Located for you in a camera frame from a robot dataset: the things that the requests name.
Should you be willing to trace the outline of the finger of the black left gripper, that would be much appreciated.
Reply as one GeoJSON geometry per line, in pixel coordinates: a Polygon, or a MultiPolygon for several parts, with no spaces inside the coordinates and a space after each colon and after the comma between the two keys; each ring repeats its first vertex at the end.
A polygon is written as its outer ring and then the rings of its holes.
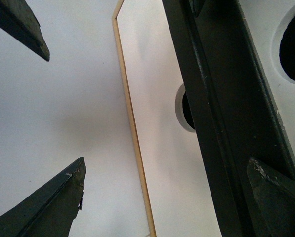
{"type": "Polygon", "coordinates": [[[0,0],[0,28],[45,61],[50,60],[41,26],[26,1],[0,0]]]}

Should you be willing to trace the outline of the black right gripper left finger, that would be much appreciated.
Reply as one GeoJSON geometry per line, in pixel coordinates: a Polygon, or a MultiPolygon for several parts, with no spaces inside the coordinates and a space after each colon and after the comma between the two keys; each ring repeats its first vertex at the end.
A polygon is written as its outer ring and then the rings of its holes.
{"type": "Polygon", "coordinates": [[[0,237],[67,237],[82,209],[86,166],[78,158],[0,217],[0,237]]]}

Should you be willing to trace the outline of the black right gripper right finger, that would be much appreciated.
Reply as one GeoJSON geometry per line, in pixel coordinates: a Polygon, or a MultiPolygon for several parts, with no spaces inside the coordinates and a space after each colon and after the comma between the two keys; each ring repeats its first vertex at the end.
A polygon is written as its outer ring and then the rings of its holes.
{"type": "Polygon", "coordinates": [[[254,157],[247,175],[271,236],[295,237],[295,181],[254,157]]]}

